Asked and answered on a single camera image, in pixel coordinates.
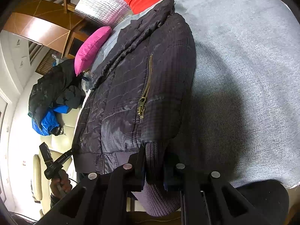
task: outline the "bedsheet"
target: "bedsheet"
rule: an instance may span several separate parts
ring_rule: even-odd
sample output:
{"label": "bedsheet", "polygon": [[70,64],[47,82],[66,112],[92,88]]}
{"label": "bedsheet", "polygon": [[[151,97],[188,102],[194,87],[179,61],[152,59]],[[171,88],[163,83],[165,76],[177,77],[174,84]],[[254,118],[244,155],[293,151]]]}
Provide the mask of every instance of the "bedsheet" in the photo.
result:
{"label": "bedsheet", "polygon": [[[94,71],[127,17],[102,46]],[[235,187],[300,181],[300,25],[280,0],[175,0],[190,25],[196,70],[169,151],[195,170],[219,171]]]}

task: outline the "pink pillow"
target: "pink pillow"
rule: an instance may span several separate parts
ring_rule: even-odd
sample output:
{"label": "pink pillow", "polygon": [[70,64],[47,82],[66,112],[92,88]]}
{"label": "pink pillow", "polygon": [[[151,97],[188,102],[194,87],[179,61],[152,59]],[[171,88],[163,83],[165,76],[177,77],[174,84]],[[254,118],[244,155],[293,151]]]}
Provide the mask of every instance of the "pink pillow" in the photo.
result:
{"label": "pink pillow", "polygon": [[75,73],[78,76],[93,63],[101,46],[108,39],[112,29],[104,26],[97,29],[79,48],[75,57]]}

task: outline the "jacket zipper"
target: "jacket zipper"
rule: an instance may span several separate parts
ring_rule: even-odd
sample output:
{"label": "jacket zipper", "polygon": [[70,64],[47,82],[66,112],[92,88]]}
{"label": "jacket zipper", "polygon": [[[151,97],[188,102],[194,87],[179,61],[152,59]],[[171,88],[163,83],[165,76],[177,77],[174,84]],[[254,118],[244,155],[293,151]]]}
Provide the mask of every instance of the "jacket zipper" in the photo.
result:
{"label": "jacket zipper", "polygon": [[149,61],[148,61],[149,73],[148,73],[148,79],[147,79],[146,87],[145,87],[145,89],[142,93],[141,98],[139,99],[139,103],[138,103],[138,106],[137,106],[137,114],[139,115],[140,120],[144,119],[145,104],[146,104],[146,101],[147,101],[147,96],[148,96],[150,83],[151,83],[151,76],[152,76],[152,71],[153,71],[152,57],[153,57],[153,54],[150,55]]}

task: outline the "silver bolt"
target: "silver bolt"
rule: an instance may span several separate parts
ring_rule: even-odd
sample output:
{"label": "silver bolt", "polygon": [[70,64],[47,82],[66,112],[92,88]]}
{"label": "silver bolt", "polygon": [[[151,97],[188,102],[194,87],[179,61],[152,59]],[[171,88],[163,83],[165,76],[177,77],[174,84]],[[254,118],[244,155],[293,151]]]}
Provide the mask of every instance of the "silver bolt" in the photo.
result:
{"label": "silver bolt", "polygon": [[125,170],[129,170],[129,169],[132,168],[132,165],[131,165],[130,163],[126,163],[126,164],[123,165],[123,168],[124,168]]}
{"label": "silver bolt", "polygon": [[89,175],[88,175],[88,179],[90,180],[93,180],[97,177],[97,174],[95,172],[91,172]]}
{"label": "silver bolt", "polygon": [[212,176],[213,178],[215,178],[215,179],[218,179],[218,178],[221,176],[221,174],[220,174],[219,172],[217,172],[217,171],[213,171],[213,172],[211,173],[211,176]]}
{"label": "silver bolt", "polygon": [[176,168],[177,169],[184,169],[185,168],[185,165],[183,163],[177,163],[176,164]]}

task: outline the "brass zipper pull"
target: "brass zipper pull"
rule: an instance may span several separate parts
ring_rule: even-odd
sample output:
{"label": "brass zipper pull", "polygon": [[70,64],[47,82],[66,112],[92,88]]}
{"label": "brass zipper pull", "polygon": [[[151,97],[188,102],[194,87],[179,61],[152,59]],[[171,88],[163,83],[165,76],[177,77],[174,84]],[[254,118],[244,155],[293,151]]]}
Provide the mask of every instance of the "brass zipper pull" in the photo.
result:
{"label": "brass zipper pull", "polygon": [[139,105],[138,105],[138,108],[137,108],[137,113],[138,113],[140,119],[144,118],[146,99],[147,99],[146,97],[141,97],[139,99]]}

